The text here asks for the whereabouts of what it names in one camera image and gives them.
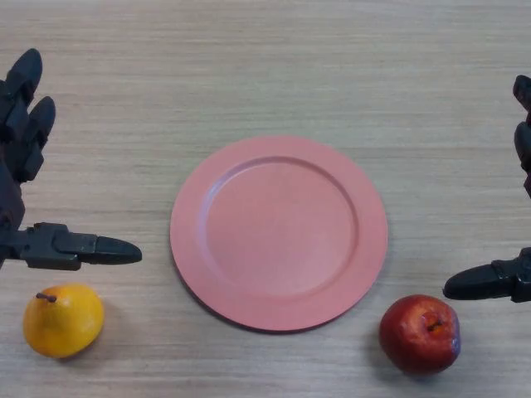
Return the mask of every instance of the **wooden table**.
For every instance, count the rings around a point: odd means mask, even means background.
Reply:
[[[0,272],[0,396],[528,396],[531,304],[451,303],[462,353],[417,381],[380,352],[375,330],[406,294],[441,297],[464,268],[512,258],[531,240],[531,202],[513,148],[529,73],[524,0],[2,0],[0,70],[43,54],[38,98],[57,120],[25,224],[139,244],[137,265],[77,273],[7,262]],[[227,326],[186,293],[168,218],[186,176],[240,138],[295,134],[354,159],[390,226],[368,296],[312,332]],[[55,362],[22,336],[27,300],[66,281],[105,300],[105,330]]]

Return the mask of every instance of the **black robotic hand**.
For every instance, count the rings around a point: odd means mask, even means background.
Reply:
[[[528,175],[524,187],[531,197],[531,79],[518,76],[513,94],[528,112],[526,121],[514,132],[514,146]],[[495,260],[452,276],[443,293],[449,299],[459,300],[511,297],[515,303],[531,301],[531,248],[522,249],[513,260]]]
[[[56,117],[53,99],[39,101],[30,114],[42,74],[41,55],[31,49],[0,80],[0,268],[5,259],[31,268],[78,270],[81,263],[140,261],[138,247],[104,236],[75,234],[62,224],[40,223],[25,231],[21,184],[32,181],[44,162],[42,149]]]

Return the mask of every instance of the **pink plate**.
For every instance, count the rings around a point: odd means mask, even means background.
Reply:
[[[173,257],[210,309],[266,331],[312,328],[367,293],[387,221],[362,170],[305,138],[251,138],[214,153],[173,207]]]

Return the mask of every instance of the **red apple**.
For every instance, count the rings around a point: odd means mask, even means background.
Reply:
[[[380,322],[380,345],[399,369],[411,375],[444,371],[460,352],[459,320],[438,298],[400,298]]]

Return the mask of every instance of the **fake fruit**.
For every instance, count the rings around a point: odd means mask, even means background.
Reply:
[[[54,286],[43,290],[27,304],[24,337],[29,346],[42,355],[69,357],[96,339],[104,315],[100,298],[88,286]]]
[[[438,298],[421,294],[396,301],[383,315],[380,345],[396,367],[411,375],[445,370],[460,353],[459,320]]]

